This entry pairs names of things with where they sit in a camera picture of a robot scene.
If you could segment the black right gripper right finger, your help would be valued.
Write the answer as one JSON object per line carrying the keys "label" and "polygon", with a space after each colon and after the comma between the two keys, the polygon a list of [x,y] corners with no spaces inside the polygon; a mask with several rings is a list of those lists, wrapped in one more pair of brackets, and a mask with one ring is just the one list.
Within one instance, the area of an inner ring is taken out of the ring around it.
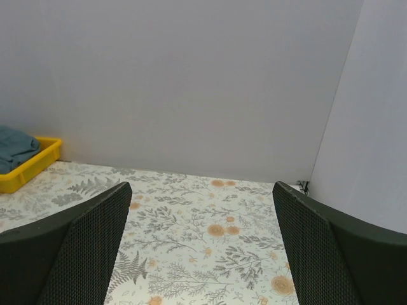
{"label": "black right gripper right finger", "polygon": [[406,304],[406,235],[277,182],[273,200],[300,304]]}

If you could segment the blue-grey t shirt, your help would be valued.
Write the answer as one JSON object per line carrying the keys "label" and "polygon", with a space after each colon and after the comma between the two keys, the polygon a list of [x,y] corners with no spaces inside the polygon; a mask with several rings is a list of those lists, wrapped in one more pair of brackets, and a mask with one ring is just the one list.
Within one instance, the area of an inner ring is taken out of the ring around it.
{"label": "blue-grey t shirt", "polygon": [[40,151],[41,144],[36,138],[1,125],[1,175],[10,173]]}

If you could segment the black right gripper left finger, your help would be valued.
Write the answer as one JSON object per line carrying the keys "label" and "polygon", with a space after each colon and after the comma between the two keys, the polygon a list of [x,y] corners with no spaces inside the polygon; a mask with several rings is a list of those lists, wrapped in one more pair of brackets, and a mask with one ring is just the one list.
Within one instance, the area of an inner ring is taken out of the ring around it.
{"label": "black right gripper left finger", "polygon": [[131,199],[122,182],[1,233],[1,304],[103,304]]}

